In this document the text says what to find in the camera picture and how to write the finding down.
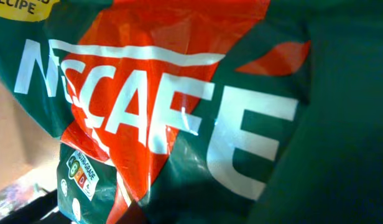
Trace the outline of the green Nescafe coffee bag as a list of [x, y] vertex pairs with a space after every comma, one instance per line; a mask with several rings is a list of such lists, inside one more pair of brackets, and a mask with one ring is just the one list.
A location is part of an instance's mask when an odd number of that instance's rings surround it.
[[383, 223], [383, 1], [0, 0], [0, 81], [75, 223]]

